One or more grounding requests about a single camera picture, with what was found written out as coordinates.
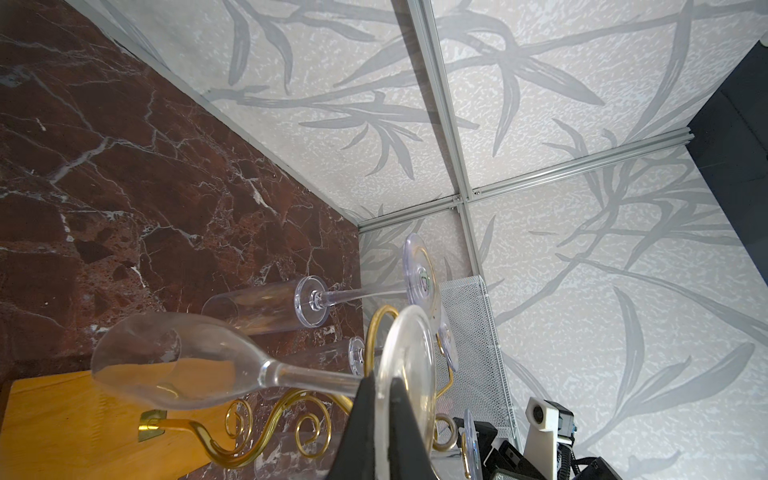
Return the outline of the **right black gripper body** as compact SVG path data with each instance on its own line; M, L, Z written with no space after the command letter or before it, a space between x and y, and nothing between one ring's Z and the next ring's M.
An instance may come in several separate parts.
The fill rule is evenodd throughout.
M466 479L539 479L540 472L489 422L475 421L475 448L466 446L465 421L453 418Z

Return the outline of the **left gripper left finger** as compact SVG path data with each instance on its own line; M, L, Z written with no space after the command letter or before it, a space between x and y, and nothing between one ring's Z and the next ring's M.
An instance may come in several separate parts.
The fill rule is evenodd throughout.
M364 377L359 385L327 480L373 480L375 474L375 380Z

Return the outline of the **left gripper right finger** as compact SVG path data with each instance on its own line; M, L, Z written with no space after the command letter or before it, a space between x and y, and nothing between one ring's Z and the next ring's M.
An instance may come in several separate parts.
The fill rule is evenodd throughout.
M390 384L388 462L392 480L436 479L401 378Z

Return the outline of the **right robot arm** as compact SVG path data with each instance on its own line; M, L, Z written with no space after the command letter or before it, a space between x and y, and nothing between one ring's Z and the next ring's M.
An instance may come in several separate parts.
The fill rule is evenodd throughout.
M498 429L484 421L470 423L454 417L460 432L456 446L473 456L462 461L464 474L470 470L471 479L544 479L543 471L535 467L508 440L503 439L498 448L493 442L499 439ZM555 479L620 479L618 472L602 457L576 458L569 445L556 444Z

